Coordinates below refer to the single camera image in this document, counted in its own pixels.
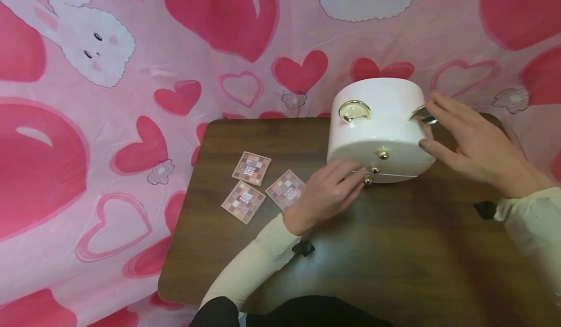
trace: wooden table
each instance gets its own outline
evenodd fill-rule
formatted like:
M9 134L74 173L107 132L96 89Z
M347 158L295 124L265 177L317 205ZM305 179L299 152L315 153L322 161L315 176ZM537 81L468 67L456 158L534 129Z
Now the wooden table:
M439 124L433 132L454 146ZM244 225L221 208L237 183L231 175L244 150L273 159L258 187L264 193L289 168L306 181L324 166L328 135L329 118L211 123L159 280L160 296L199 305L222 269L279 213L267 198ZM295 257L243 310L267 312L290 298L321 294L396 326L561 326L502 224L481 220L472 207L498 197L440 162L417 179L366 187L346 213L308 236L315 252Z

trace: pink fabric backdrop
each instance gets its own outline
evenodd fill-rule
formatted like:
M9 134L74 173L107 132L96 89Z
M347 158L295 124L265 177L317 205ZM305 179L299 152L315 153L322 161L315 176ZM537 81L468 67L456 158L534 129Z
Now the pink fabric backdrop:
M0 327L187 326L156 283L207 123L402 77L561 181L559 0L0 0Z

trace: white long sleeve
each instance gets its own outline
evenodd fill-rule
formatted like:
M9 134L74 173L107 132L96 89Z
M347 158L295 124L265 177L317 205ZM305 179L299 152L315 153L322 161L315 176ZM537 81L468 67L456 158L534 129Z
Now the white long sleeve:
M292 247L300 238L287 230L279 214L222 270L200 308L216 297L226 297L239 310L251 293L294 257Z
M538 269L561 312L561 188L499 203L495 220Z

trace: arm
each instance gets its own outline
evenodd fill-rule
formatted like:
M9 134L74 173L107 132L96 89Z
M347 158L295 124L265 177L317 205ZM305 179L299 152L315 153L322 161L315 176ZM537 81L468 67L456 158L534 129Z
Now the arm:
M366 173L357 162L337 160L315 172L298 201L259 232L226 266L203 298L201 308L226 297L237 309L266 279L294 256L292 247L315 224L342 212L358 197Z
M210 286L201 308L213 298L226 297L239 310L254 290L292 259L292 247L299 241L300 236L288 231L279 214L230 261Z
M561 306L561 188L552 187L522 199L499 203L495 220L523 256L538 269L559 309Z
M421 140L427 153L468 179L490 184L504 199L495 219L532 261L561 306L561 190L531 165L503 132L472 108L433 92L427 109L458 142L454 152Z

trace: eyeshadow palette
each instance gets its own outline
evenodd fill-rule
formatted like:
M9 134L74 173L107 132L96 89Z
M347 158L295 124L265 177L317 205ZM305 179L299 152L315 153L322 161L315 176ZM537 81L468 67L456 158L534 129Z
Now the eyeshadow palette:
M222 208L247 225L263 201L265 194L240 181L222 203Z
M261 186L271 159L245 151L232 174L234 179Z
M306 184L298 178L291 170L288 170L274 184L267 188L267 194L284 212L294 204Z

